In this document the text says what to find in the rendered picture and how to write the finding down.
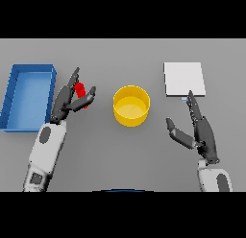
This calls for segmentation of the red beaker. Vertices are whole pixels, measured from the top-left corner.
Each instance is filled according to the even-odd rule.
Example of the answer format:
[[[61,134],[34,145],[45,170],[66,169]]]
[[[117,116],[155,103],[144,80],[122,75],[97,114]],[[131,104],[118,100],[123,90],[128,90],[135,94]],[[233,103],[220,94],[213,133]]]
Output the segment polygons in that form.
[[[75,84],[75,91],[77,94],[77,100],[75,109],[79,110],[81,108],[87,107],[87,96],[86,96],[86,89],[83,83],[76,83]]]

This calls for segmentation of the yellow bowl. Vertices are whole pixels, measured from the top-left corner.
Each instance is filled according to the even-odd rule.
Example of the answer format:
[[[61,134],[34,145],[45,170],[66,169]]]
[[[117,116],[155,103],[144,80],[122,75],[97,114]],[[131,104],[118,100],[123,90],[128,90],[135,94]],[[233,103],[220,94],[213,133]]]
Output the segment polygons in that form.
[[[113,115],[125,127],[138,127],[147,118],[150,97],[141,87],[127,85],[121,87],[113,96]]]

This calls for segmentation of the blue tray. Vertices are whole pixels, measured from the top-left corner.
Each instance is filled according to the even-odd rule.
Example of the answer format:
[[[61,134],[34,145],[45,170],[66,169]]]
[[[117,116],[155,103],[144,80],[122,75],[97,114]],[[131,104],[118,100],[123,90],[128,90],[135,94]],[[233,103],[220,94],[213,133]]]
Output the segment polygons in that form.
[[[13,64],[0,110],[0,131],[38,132],[48,123],[56,75],[53,64]]]

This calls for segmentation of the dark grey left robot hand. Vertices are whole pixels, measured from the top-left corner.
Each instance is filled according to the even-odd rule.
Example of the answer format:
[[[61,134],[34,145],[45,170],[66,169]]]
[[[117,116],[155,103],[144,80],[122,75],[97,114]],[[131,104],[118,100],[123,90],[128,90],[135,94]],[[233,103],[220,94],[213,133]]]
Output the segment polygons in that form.
[[[52,113],[50,116],[50,123],[59,125],[62,120],[65,120],[70,111],[77,112],[86,106],[89,106],[93,101],[96,93],[96,87],[93,86],[89,92],[82,98],[72,101],[75,93],[75,86],[79,82],[79,71],[77,67],[72,73],[68,84],[66,84],[58,93],[55,99]]]

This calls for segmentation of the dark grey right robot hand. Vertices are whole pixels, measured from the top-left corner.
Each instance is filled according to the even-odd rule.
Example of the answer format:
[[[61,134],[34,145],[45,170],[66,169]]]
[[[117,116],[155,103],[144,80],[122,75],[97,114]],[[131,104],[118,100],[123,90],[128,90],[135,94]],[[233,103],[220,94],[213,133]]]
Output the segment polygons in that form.
[[[188,92],[186,104],[190,112],[194,135],[181,131],[171,118],[167,118],[169,136],[190,150],[197,149],[198,154],[207,161],[207,164],[219,163],[213,130],[207,117],[202,115],[192,91]]]

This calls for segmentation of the pale square measuring scale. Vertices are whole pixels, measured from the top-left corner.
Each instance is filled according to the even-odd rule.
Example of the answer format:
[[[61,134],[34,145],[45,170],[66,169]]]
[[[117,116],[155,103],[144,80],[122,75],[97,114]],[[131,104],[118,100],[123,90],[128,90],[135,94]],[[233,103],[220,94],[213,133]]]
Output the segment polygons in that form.
[[[189,91],[194,96],[206,96],[200,62],[165,62],[163,74],[167,96],[185,97]]]

